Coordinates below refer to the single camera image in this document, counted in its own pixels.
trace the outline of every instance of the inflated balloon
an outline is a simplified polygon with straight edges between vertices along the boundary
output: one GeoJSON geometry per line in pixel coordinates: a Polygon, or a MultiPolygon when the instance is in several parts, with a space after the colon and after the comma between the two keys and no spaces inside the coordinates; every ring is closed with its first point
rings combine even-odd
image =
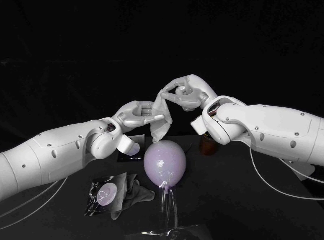
{"type": "Polygon", "coordinates": [[[146,151],[146,174],[166,191],[179,183],[186,172],[186,153],[169,140],[156,142],[146,151]]]}

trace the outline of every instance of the white cable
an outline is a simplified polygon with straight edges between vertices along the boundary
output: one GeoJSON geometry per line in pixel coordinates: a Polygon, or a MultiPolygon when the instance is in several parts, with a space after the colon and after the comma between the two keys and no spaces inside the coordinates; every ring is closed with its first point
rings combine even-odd
{"type": "Polygon", "coordinates": [[[313,180],[313,181],[324,184],[324,181],[322,181],[322,180],[319,180],[319,179],[316,179],[316,178],[309,177],[307,175],[304,175],[301,172],[299,172],[299,171],[288,165],[288,163],[287,163],[281,158],[280,158],[280,160],[281,160],[281,162],[288,166],[288,168],[290,168],[296,173],[299,173],[301,176],[304,176],[304,177],[309,178],[310,180],[313,180]]]}
{"type": "Polygon", "coordinates": [[[58,182],[55,182],[53,185],[33,199],[30,199],[26,203],[23,203],[20,206],[17,206],[15,209],[12,209],[7,213],[0,215],[0,218],[7,216],[10,213],[13,213],[16,210],[19,210],[26,204],[29,204],[36,198],[39,198],[51,190],[51,188],[58,184],[58,182]]]}
{"type": "Polygon", "coordinates": [[[61,185],[56,193],[53,194],[53,196],[51,197],[51,199],[48,200],[48,202],[42,205],[42,207],[41,207],[30,215],[28,215],[23,219],[20,219],[19,221],[16,221],[16,222],[15,222],[13,224],[10,224],[9,226],[2,227],[0,230],[12,227],[13,225],[16,225],[16,224],[19,224],[22,221],[25,221],[25,220],[48,205],[48,203],[49,203],[49,202],[52,201],[52,199],[55,198],[58,192],[61,191],[61,189],[62,189],[62,187],[64,187],[64,184],[65,184],[68,178],[69,178],[69,177],[66,177],[66,179],[65,179],[65,181],[64,181],[64,183],[62,183],[62,185],[61,185]]]}
{"type": "Polygon", "coordinates": [[[261,177],[263,181],[267,183],[267,185],[277,191],[280,192],[281,194],[293,197],[293,198],[297,198],[297,199],[306,199],[306,200],[316,200],[316,201],[324,201],[324,198],[310,198],[310,197],[303,197],[303,196],[294,196],[288,193],[284,193],[283,191],[280,191],[278,189],[276,189],[270,184],[268,182],[265,181],[264,177],[261,176],[260,172],[258,172],[258,168],[257,168],[257,165],[255,165],[255,161],[254,161],[254,157],[252,157],[252,149],[250,148],[250,153],[251,153],[251,159],[252,159],[252,163],[254,163],[254,169],[258,173],[258,176],[261,177]]]}

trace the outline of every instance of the black table surface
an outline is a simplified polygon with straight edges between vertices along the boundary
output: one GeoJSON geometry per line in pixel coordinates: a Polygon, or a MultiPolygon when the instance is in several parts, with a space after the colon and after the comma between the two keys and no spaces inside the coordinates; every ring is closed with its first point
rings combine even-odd
{"type": "MultiPolygon", "coordinates": [[[[170,136],[188,152],[188,168],[176,186],[179,225],[206,224],[214,239],[324,239],[324,210],[317,201],[276,192],[261,180],[248,146],[232,142],[214,156],[201,153],[201,136],[170,136]]],[[[153,138],[146,138],[146,149],[153,138]]],[[[267,181],[284,192],[313,197],[288,167],[274,157],[252,152],[267,181]]],[[[0,203],[0,214],[36,196],[49,185],[22,192],[0,203]]],[[[28,216],[55,194],[55,187],[16,213],[0,219],[0,228],[28,216]]],[[[0,239],[124,239],[126,235],[159,229],[159,187],[150,181],[144,161],[118,162],[118,151],[95,160],[66,180],[48,205],[25,221],[0,231],[0,239]],[[123,173],[139,174],[141,186],[156,199],[137,203],[117,221],[110,214],[85,217],[92,179],[123,173]]]]}

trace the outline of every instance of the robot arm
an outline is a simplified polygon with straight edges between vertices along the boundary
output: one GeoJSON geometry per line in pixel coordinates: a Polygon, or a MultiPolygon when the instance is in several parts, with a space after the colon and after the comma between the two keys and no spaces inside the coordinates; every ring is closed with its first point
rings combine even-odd
{"type": "Polygon", "coordinates": [[[189,91],[193,94],[186,96],[176,92],[162,97],[182,107],[198,103],[192,106],[199,106],[203,112],[192,126],[199,135],[209,132],[222,145],[241,141],[254,151],[276,158],[324,166],[324,118],[291,108],[247,106],[229,96],[206,98],[206,95],[215,96],[212,88],[195,75],[176,79],[166,86],[166,92],[188,82],[180,79],[190,79],[199,90],[189,91]]]}
{"type": "Polygon", "coordinates": [[[0,153],[0,202],[22,191],[65,179],[117,149],[136,155],[140,145],[124,133],[164,119],[163,115],[152,116],[153,104],[133,101],[114,117],[49,130],[0,153]]]}

